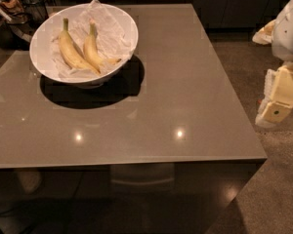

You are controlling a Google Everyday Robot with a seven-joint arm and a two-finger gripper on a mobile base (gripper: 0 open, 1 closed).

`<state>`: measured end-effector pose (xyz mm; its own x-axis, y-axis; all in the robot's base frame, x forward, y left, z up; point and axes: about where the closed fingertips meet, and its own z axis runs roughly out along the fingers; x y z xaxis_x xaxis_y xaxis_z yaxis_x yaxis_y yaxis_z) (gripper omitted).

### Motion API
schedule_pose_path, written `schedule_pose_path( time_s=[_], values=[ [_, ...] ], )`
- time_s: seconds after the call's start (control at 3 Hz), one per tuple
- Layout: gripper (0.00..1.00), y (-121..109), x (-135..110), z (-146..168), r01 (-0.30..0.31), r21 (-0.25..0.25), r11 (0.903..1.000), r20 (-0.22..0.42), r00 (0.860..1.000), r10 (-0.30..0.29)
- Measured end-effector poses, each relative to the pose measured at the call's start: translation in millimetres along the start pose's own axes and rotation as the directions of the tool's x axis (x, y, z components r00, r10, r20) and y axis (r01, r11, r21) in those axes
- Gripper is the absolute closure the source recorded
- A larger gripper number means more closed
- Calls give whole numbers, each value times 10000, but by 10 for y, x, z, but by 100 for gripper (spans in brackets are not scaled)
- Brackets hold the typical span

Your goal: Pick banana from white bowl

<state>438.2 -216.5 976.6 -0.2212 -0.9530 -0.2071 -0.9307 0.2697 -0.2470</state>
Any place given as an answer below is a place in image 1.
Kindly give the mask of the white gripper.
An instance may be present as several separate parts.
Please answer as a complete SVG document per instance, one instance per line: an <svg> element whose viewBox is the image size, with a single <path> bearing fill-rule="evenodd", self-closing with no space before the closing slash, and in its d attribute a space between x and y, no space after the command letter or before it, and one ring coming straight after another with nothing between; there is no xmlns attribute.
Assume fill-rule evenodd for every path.
<svg viewBox="0 0 293 234"><path fill-rule="evenodd" d="M285 5L276 19L257 31L252 41L261 45L270 44L275 57L293 61L293 0ZM267 71L264 96L255 124L271 128L282 122L293 109L293 62L285 62L277 70Z"/></svg>

